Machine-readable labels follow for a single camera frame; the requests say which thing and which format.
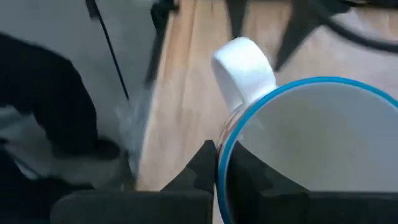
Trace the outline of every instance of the light gray surface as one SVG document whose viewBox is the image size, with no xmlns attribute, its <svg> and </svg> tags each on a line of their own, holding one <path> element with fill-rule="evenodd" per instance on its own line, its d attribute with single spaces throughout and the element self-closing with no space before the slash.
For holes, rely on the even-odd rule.
<svg viewBox="0 0 398 224">
<path fill-rule="evenodd" d="M 130 163 L 134 170 L 151 95 L 151 88 L 144 88 L 144 77 L 155 36 L 150 19 L 152 3 L 97 2 L 131 96 L 130 103 L 124 96 L 100 23 L 90 19 L 85 1 L 0 1 L 0 31 L 43 45 L 73 62 L 96 106 L 99 133 L 133 152 Z M 42 174 L 103 185 L 118 172 L 117 161 L 56 161 L 44 132 L 31 117 L 0 134 L 12 140 L 10 150 Z"/>
<path fill-rule="evenodd" d="M 309 84 L 265 104 L 238 140 L 309 190 L 395 192 L 397 114 L 362 88 Z"/>
</svg>

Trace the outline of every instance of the black object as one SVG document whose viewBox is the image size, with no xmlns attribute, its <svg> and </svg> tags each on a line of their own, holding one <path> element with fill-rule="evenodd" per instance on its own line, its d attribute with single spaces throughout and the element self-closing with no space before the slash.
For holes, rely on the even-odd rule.
<svg viewBox="0 0 398 224">
<path fill-rule="evenodd" d="M 160 192 L 78 192 L 54 205 L 51 223 L 210 224 L 216 165 L 216 147 L 206 141 Z"/>
<path fill-rule="evenodd" d="M 106 138 L 99 138 L 95 140 L 93 145 L 94 148 L 84 152 L 70 153 L 63 148 L 53 146 L 52 152 L 56 159 L 73 159 L 76 156 L 88 157 L 91 159 L 97 159 L 99 161 L 110 161 L 117 159 L 121 153 L 121 150 L 116 143 Z"/>
<path fill-rule="evenodd" d="M 160 55 L 162 54 L 167 22 L 170 12 L 178 13 L 180 6 L 174 4 L 174 0 L 162 0 L 154 3 L 150 9 L 150 16 L 156 29 L 155 41 L 152 46 L 152 54 L 146 75 L 146 84 L 149 85 L 156 79 L 159 67 Z"/>
<path fill-rule="evenodd" d="M 289 57 L 295 52 L 297 47 L 307 38 L 312 31 L 323 25 L 312 14 L 308 13 L 309 0 L 293 0 L 292 12 L 285 32 L 282 36 L 282 42 L 276 55 L 274 70 L 279 71 Z M 336 0 L 316 0 L 327 5 L 326 17 L 348 12 L 349 6 Z"/>
<path fill-rule="evenodd" d="M 106 43 L 108 44 L 109 50 L 111 51 L 112 60 L 113 60 L 114 66 L 116 68 L 116 71 L 118 73 L 120 83 L 123 88 L 124 95 L 126 96 L 127 100 L 129 100 L 130 99 L 129 93 L 127 92 L 126 84 L 124 84 L 124 80 L 123 80 L 122 73 L 120 71 L 119 63 L 118 63 L 118 60 L 116 59 L 116 55 L 113 50 L 112 42 L 111 42 L 111 39 L 109 38 L 108 30 L 106 29 L 104 20 L 101 16 L 100 10 L 98 9 L 97 3 L 95 2 L 95 0 L 85 0 L 85 1 L 86 1 L 86 7 L 87 7 L 88 13 L 90 15 L 90 18 L 99 20 L 99 23 L 101 24 L 102 30 L 105 35 Z"/>
<path fill-rule="evenodd" d="M 95 107 L 71 61 L 1 33 L 0 49 L 0 105 L 33 113 L 53 147 L 66 154 L 95 151 Z"/>
<path fill-rule="evenodd" d="M 388 5 L 390 1 L 378 1 L 380 4 L 385 3 Z M 350 40 L 356 44 L 363 45 L 365 47 L 369 47 L 375 50 L 383 50 L 390 53 L 398 54 L 398 42 L 388 42 L 372 39 L 370 37 L 365 37 L 363 35 L 359 35 L 353 31 L 348 30 L 346 27 L 343 27 L 339 22 L 336 22 L 334 19 L 328 16 L 328 11 L 326 7 L 319 3 L 317 0 L 308 0 L 308 5 L 310 6 L 311 11 L 318 17 L 320 21 L 322 21 L 326 26 L 328 26 L 332 31 L 336 32 L 338 35 Z"/>
<path fill-rule="evenodd" d="M 226 0 L 232 39 L 242 36 L 242 27 L 246 6 L 249 0 Z"/>
<path fill-rule="evenodd" d="M 263 197 L 274 198 L 283 194 L 298 194 L 308 192 L 299 184 L 284 177 L 267 164 L 251 154 L 239 142 L 232 151 L 227 173 L 227 193 L 233 219 L 240 223 L 284 223 L 269 216 L 270 210 Z M 297 208 L 277 210 L 286 217 L 297 212 Z"/>
<path fill-rule="evenodd" d="M 398 194 L 309 192 L 260 199 L 252 223 L 397 223 Z"/>
</svg>

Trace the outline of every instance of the mug handle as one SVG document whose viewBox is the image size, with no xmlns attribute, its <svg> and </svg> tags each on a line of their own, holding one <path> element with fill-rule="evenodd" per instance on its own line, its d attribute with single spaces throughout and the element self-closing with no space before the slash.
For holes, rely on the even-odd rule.
<svg viewBox="0 0 398 224">
<path fill-rule="evenodd" d="M 277 88 L 268 59 L 247 37 L 228 42 L 214 53 L 211 63 L 230 114 Z"/>
</svg>

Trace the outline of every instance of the white mug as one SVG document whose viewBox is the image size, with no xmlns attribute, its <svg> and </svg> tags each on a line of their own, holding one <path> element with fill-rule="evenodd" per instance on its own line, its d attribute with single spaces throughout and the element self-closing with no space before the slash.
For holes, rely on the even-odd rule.
<svg viewBox="0 0 398 224">
<path fill-rule="evenodd" d="M 237 140 L 262 162 L 309 190 L 398 191 L 398 101 L 367 84 L 315 77 L 277 87 L 266 57 L 240 37 L 217 50 L 213 70 L 231 117 L 220 137 L 217 191 L 226 191 Z"/>
</svg>

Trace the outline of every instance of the dark cloth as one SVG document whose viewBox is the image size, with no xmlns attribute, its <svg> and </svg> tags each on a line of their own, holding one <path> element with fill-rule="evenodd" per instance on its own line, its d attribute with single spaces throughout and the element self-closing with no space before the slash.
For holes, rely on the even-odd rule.
<svg viewBox="0 0 398 224">
<path fill-rule="evenodd" d="M 0 223 L 45 223 L 51 206 L 61 197 L 76 190 L 93 189 L 54 177 L 29 180 L 1 148 L 0 180 Z"/>
<path fill-rule="evenodd" d="M 93 150 L 96 111 L 71 61 L 5 34 L 0 34 L 0 49 L 0 106 L 33 113 L 63 152 Z"/>
</svg>

